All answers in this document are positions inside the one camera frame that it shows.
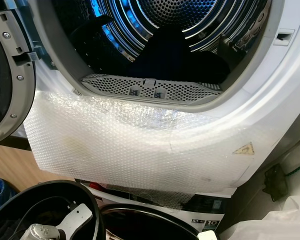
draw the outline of white plastic bag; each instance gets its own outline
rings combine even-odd
[[[242,221],[220,235],[221,240],[300,240],[300,196],[290,196],[282,211],[262,220]]]

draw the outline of black cable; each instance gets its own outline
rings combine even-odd
[[[300,170],[300,166],[298,166],[295,170],[293,170],[293,171],[291,171],[291,172],[289,172],[289,173],[287,173],[285,176],[291,176],[292,174],[294,174],[294,173],[296,173],[297,171],[299,171]]]
[[[37,205],[39,205],[40,203],[42,203],[42,202],[44,202],[44,201],[46,201],[46,200],[50,200],[50,199],[60,199],[60,198],[63,199],[63,200],[65,200],[65,201],[67,202],[68,205],[71,204],[71,202],[70,202],[69,200],[67,200],[67,199],[66,199],[65,197],[63,197],[63,196],[51,196],[51,197],[45,198],[45,199],[43,199],[43,200],[37,202],[36,204],[34,204],[34,205],[33,205],[33,206],[32,206],[32,207],[24,214],[24,216],[23,216],[22,219],[20,220],[18,226],[16,227],[16,229],[15,229],[15,231],[14,231],[14,234],[17,232],[17,230],[18,230],[19,227],[21,226],[23,220],[25,219],[25,217],[30,213],[30,211],[31,211],[33,208],[35,208]]]
[[[23,230],[19,230],[19,231],[13,233],[13,235],[10,236],[10,238],[8,240],[12,240],[17,234],[19,234],[20,232],[25,232],[25,231],[26,231],[26,229],[23,229]]]

